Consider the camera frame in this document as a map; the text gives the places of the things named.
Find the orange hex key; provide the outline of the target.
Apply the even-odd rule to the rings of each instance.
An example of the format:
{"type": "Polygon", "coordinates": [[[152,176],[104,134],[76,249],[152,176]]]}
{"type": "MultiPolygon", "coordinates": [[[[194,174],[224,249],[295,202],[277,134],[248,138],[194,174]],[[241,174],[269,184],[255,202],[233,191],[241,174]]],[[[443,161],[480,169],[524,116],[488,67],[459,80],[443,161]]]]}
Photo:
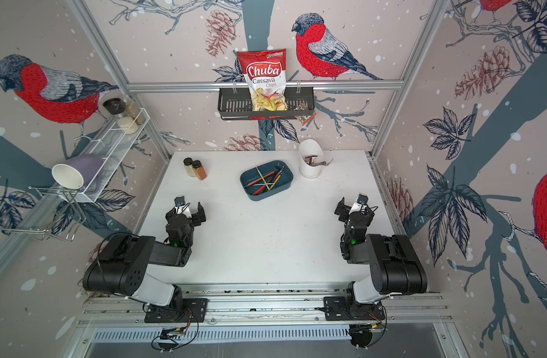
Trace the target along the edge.
{"type": "MultiPolygon", "coordinates": [[[[274,173],[275,173],[275,172],[270,172],[270,173],[268,173],[267,175],[269,175],[269,176],[267,176],[267,178],[270,177],[270,176],[272,176],[274,173]]],[[[250,183],[245,184],[245,186],[253,186],[253,185],[255,185],[256,183],[258,183],[258,182],[260,182],[260,181],[262,181],[262,180],[261,180],[261,178],[259,177],[259,178],[257,178],[256,180],[253,180],[253,181],[251,181],[250,183]]]]}

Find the green hex key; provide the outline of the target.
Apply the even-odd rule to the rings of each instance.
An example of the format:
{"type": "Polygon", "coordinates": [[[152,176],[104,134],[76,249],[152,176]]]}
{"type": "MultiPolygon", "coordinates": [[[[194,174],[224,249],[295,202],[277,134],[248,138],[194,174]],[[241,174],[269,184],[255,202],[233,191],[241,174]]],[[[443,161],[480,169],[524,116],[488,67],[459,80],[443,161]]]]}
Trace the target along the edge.
{"type": "Polygon", "coordinates": [[[261,180],[264,184],[263,186],[269,190],[269,184],[266,181],[266,177],[269,176],[269,175],[263,175],[262,172],[259,170],[259,167],[256,167],[256,170],[258,171],[258,174],[259,174],[259,176],[260,176],[260,178],[261,178],[261,180]]]}

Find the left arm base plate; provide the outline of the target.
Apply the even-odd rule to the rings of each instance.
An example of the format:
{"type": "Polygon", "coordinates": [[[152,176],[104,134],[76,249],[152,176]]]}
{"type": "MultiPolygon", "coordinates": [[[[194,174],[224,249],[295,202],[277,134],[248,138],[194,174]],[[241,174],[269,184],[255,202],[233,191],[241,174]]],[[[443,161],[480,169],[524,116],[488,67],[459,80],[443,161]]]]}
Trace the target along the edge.
{"type": "Polygon", "coordinates": [[[143,304],[142,308],[145,312],[145,323],[202,323],[208,304],[207,298],[183,298],[177,306],[171,304],[167,307],[158,307],[143,304]]]}

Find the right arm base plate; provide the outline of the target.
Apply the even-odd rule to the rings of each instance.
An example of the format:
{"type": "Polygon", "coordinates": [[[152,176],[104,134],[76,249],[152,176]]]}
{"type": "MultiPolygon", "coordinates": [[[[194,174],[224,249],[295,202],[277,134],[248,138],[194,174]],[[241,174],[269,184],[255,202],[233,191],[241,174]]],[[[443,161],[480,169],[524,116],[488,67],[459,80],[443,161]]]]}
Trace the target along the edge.
{"type": "Polygon", "coordinates": [[[345,296],[324,297],[322,307],[318,307],[324,313],[327,321],[375,321],[384,322],[385,309],[382,304],[359,304],[345,296]]]}

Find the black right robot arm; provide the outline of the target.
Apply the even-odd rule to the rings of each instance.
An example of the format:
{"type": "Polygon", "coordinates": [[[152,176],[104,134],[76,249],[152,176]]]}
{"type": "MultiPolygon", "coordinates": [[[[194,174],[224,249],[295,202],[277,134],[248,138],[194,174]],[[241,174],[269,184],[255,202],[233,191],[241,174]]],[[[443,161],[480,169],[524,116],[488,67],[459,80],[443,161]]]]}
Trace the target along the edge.
{"type": "Polygon", "coordinates": [[[350,306],[378,304],[392,296],[422,294],[428,289],[427,275],[409,237],[367,232],[377,209],[364,194],[351,206],[340,200],[335,209],[344,224],[339,243],[342,258],[369,270],[366,278],[349,284],[346,303],[350,306]]]}

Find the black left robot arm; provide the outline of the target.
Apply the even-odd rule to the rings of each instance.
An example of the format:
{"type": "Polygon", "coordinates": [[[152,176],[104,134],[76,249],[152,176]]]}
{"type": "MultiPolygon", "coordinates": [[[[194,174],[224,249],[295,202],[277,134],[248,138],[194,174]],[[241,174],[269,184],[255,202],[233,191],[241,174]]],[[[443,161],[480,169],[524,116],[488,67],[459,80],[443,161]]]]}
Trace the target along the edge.
{"type": "Polygon", "coordinates": [[[167,238],[115,233],[107,237],[96,259],[85,271],[83,288],[90,292],[121,295],[157,307],[171,306],[178,288],[147,273],[149,265],[184,267],[192,253],[194,230],[206,222],[201,204],[190,212],[184,197],[166,213],[167,238]]]}

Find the long black hex key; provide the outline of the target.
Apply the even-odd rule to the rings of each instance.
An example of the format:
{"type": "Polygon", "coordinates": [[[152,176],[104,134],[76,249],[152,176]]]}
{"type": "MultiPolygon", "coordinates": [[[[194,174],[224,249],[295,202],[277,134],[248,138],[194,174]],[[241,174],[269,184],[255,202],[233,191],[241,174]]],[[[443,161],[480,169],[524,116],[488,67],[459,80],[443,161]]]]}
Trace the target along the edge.
{"type": "Polygon", "coordinates": [[[277,171],[275,172],[275,174],[274,174],[274,177],[273,177],[273,178],[271,179],[271,181],[270,181],[270,186],[273,186],[273,185],[276,183],[276,181],[277,181],[277,180],[279,179],[279,177],[281,176],[282,171],[284,170],[284,168],[285,168],[284,166],[281,166],[281,167],[278,168],[278,170],[277,170],[277,171]]]}

